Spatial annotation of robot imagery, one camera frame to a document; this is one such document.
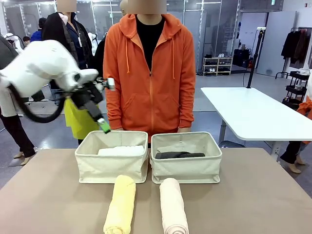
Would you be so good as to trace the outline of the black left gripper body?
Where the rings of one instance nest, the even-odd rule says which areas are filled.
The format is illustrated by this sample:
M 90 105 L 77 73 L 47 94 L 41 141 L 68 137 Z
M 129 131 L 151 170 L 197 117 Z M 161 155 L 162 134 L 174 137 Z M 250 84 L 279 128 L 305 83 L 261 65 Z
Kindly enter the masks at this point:
M 103 118 L 98 104 L 103 101 L 101 92 L 93 83 L 85 83 L 71 94 L 71 100 L 79 110 L 86 110 L 93 120 Z

